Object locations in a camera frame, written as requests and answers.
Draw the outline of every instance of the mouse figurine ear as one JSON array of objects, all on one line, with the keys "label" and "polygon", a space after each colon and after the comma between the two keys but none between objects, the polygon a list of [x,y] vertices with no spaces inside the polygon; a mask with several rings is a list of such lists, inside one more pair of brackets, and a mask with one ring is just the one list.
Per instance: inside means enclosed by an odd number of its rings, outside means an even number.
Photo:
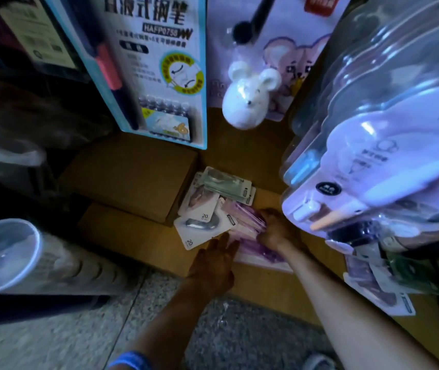
[{"label": "mouse figurine ear", "polygon": [[273,68],[266,68],[259,75],[260,82],[269,91],[276,91],[281,86],[281,74]]},{"label": "mouse figurine ear", "polygon": [[251,72],[252,70],[247,62],[235,61],[228,69],[228,76],[232,82],[236,82],[237,80],[249,77]]}]

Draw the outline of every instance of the floor tile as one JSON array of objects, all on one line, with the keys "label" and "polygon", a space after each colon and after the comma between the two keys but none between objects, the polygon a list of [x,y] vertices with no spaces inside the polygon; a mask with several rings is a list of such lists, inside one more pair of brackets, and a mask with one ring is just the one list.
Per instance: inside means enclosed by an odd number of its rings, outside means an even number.
[{"label": "floor tile", "polygon": [[103,370],[138,290],[98,310],[0,326],[0,370]]},{"label": "floor tile", "polygon": [[[144,281],[111,360],[167,304],[179,279],[152,272]],[[313,352],[331,353],[323,330],[241,301],[208,305],[186,351],[187,369],[300,369]]]}]

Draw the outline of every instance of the pink pen grip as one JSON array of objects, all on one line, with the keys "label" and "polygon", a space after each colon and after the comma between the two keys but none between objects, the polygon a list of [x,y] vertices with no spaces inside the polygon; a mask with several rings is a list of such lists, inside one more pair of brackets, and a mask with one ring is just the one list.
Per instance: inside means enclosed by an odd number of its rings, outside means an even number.
[{"label": "pink pen grip", "polygon": [[113,63],[112,57],[110,56],[110,52],[105,43],[98,45],[98,57],[96,57],[95,60],[98,63],[103,76],[105,76],[105,80],[110,89],[116,91],[122,88],[122,80],[120,80],[117,68]]}]

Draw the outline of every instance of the hand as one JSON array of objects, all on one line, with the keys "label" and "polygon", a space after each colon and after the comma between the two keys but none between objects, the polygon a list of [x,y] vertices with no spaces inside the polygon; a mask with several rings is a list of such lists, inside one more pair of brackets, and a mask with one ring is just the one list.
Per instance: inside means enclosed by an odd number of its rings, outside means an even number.
[{"label": "hand", "polygon": [[300,229],[295,227],[284,215],[272,208],[261,210],[260,213],[267,223],[267,229],[257,236],[258,242],[280,254],[283,248],[290,246],[308,252],[308,248],[300,238]]},{"label": "hand", "polygon": [[200,249],[186,278],[209,300],[224,295],[235,281],[231,265],[240,243],[234,241],[228,245],[228,239],[229,235],[223,234],[219,240],[212,239],[206,249]]}]

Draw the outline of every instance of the brown box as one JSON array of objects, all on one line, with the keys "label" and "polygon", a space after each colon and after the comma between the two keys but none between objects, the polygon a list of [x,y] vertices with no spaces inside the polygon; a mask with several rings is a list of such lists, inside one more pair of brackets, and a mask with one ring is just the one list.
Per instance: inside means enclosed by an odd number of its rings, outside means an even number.
[{"label": "brown box", "polygon": [[59,183],[101,204],[172,225],[197,158],[196,151],[171,142],[118,132],[82,150]]}]

